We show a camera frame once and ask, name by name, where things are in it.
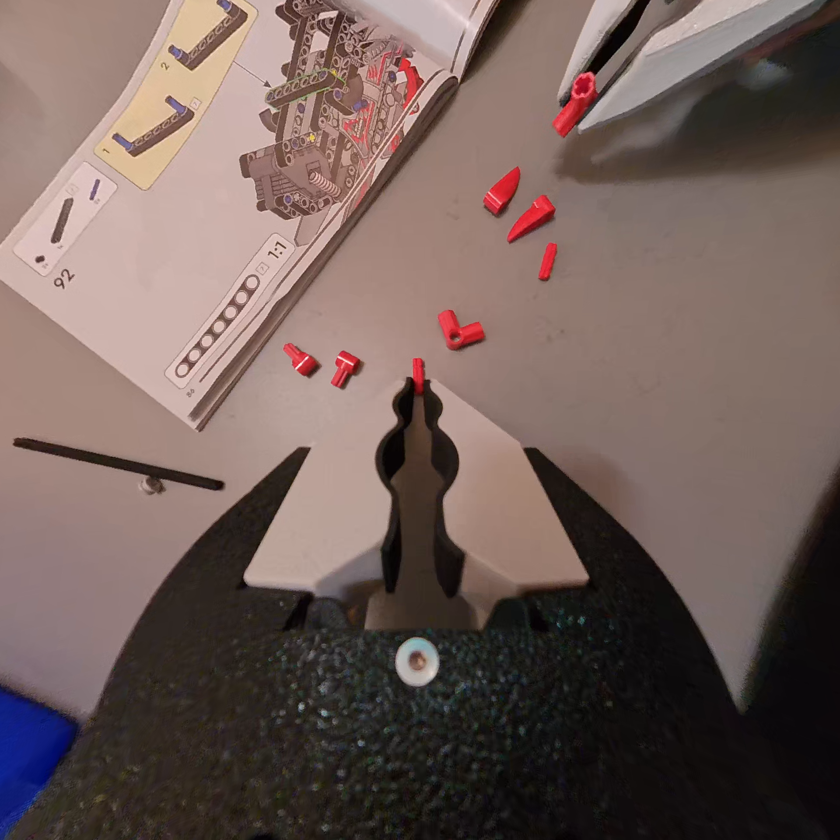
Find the red curved tooth piece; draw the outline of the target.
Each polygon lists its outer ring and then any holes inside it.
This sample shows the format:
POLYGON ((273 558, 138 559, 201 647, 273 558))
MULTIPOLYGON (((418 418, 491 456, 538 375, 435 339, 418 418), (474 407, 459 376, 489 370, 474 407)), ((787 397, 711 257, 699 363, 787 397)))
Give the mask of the red curved tooth piece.
POLYGON ((484 195, 483 204, 487 211, 498 217, 515 196, 521 179, 520 167, 515 166, 502 176, 484 195))
POLYGON ((538 196, 531 206, 519 217, 507 235, 509 244, 529 235, 550 222, 555 215, 555 206, 545 194, 538 196))

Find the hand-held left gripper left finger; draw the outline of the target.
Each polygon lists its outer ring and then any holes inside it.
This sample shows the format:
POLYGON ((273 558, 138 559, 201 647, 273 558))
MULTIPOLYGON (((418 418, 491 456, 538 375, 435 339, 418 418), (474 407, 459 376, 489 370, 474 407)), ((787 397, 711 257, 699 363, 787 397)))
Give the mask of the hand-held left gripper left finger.
POLYGON ((403 535, 393 479, 413 402, 412 381, 398 381, 311 447, 245 571, 248 587, 345 605, 395 591, 403 535))

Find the grey desk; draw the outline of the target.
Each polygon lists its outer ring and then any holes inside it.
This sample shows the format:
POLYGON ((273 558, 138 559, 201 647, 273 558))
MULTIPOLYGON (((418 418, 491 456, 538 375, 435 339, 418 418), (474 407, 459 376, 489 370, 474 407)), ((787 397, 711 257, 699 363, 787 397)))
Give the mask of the grey desk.
POLYGON ((700 80, 685 117, 676 95, 562 140, 591 5, 499 5, 461 89, 201 433, 2 288, 2 684, 87 717, 197 537, 421 356, 633 534, 742 694, 838 468, 838 37, 795 44, 785 84, 700 80), (515 166, 493 216, 483 197, 515 166), (542 194, 553 219, 509 244, 542 194), (485 340, 449 350, 444 310, 485 340), (285 343, 320 368, 301 376, 285 343), (341 389, 340 351, 361 360, 341 389), (16 437, 225 489, 150 497, 16 437))

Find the red angled connector piece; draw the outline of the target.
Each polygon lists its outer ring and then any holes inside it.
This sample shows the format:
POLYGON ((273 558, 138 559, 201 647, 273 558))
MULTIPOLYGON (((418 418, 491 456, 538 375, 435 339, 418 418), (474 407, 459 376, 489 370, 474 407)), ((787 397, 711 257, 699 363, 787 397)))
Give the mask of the red angled connector piece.
POLYGON ((444 335, 449 350, 457 351, 485 340, 486 333, 480 322, 462 324, 452 310, 441 311, 437 315, 438 324, 444 335))
POLYGON ((595 73, 586 71, 574 79, 570 96, 552 122, 555 132, 566 138, 583 119, 597 98, 595 73))

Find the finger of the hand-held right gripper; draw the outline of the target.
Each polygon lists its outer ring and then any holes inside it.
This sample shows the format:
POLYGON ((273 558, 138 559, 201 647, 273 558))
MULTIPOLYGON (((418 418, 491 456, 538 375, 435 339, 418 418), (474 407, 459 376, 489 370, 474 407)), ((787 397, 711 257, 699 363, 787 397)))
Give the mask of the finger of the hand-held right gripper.
POLYGON ((570 99, 580 74, 598 73, 626 43, 647 6, 647 1, 594 1, 563 75, 559 103, 570 99))
POLYGON ((643 109, 670 91, 817 17, 833 2, 647 1, 626 43, 595 74, 580 133, 643 109))

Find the long black axle rod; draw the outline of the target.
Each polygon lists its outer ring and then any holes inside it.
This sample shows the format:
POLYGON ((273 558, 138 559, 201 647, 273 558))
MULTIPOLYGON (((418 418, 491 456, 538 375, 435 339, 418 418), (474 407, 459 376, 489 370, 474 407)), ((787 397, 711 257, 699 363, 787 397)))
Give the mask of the long black axle rod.
POLYGON ((70 459, 80 463, 91 464, 109 469, 129 472, 135 475, 171 481, 176 484, 196 487, 210 491, 225 489, 225 482, 208 476, 200 476, 179 469, 148 464, 129 458, 101 454, 86 449, 74 448, 63 444, 55 444, 30 437, 15 437, 13 446, 27 451, 44 455, 51 455, 63 459, 70 459))

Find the blue plastic object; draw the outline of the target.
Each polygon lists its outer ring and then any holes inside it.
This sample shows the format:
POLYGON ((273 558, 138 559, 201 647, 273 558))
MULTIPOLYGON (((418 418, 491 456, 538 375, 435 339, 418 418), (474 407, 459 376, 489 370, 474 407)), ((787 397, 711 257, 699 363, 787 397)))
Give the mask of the blue plastic object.
POLYGON ((72 717, 1 688, 1 838, 46 788, 78 730, 72 717))

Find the brick model instruction booklet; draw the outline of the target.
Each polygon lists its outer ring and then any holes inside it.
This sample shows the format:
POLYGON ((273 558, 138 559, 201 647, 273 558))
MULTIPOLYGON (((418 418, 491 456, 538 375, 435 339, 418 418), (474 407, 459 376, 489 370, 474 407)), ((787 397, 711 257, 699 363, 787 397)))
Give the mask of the brick model instruction booklet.
POLYGON ((170 2, 2 282, 200 430, 457 90, 498 2, 170 2))

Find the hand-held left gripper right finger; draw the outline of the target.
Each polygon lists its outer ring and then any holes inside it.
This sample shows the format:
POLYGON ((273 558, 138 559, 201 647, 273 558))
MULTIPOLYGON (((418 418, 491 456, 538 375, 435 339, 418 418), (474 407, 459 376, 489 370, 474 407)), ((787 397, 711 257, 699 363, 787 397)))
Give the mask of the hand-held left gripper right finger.
POLYGON ((434 561, 447 597, 485 627, 510 599, 580 588, 589 575, 520 442, 436 380, 423 393, 435 501, 434 561))

